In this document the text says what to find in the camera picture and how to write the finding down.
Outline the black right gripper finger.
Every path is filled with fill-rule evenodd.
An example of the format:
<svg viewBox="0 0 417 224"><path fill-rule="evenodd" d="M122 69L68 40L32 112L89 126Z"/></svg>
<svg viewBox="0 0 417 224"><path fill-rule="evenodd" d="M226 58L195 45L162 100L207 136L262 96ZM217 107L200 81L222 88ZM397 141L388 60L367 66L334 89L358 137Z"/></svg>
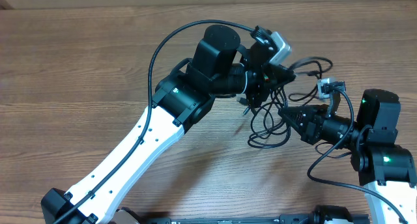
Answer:
<svg viewBox="0 0 417 224"><path fill-rule="evenodd" d="M303 115L284 115L283 120L292 127L299 135L304 133Z"/></svg>
<svg viewBox="0 0 417 224"><path fill-rule="evenodd" d="M308 111L305 106L299 107L284 107L278 111L281 117L305 117Z"/></svg>

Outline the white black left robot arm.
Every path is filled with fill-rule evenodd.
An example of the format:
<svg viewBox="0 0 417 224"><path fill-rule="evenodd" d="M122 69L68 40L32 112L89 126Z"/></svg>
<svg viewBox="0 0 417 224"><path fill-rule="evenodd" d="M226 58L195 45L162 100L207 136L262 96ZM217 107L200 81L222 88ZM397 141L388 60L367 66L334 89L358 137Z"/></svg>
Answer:
<svg viewBox="0 0 417 224"><path fill-rule="evenodd" d="M151 164L212 108L215 99L244 94L250 109L295 75L282 66L291 53L277 32L250 30L251 47L236 26L209 23L194 56L182 60L157 86L129 134L90 174L63 191L53 188L41 201L46 223L108 223Z"/></svg>

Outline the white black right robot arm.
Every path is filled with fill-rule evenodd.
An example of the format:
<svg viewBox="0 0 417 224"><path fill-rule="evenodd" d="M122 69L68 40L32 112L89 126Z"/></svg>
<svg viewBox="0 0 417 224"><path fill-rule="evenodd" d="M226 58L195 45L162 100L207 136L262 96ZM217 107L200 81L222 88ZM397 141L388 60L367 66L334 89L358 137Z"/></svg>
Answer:
<svg viewBox="0 0 417 224"><path fill-rule="evenodd" d="M331 145L319 161L333 150L346 148L359 184L311 177L311 180L355 189L364 193L374 223L416 222L416 167L409 150L396 144L401 104L398 95L367 89L357 116L339 117L333 105L286 107L279 116L303 142Z"/></svg>

